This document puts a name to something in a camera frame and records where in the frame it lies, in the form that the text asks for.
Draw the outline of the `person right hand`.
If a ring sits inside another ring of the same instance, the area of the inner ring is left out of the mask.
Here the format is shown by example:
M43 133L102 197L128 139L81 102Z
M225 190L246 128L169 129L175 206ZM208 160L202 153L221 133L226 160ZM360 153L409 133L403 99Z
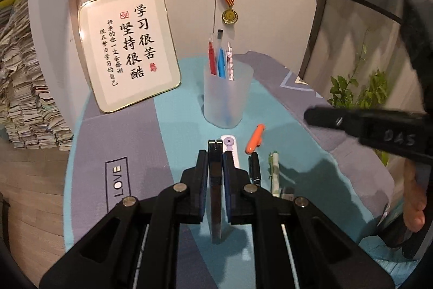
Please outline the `person right hand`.
M426 192L415 179L415 164L406 159L404 161L403 218L410 231L418 232L424 226L424 209L426 206Z

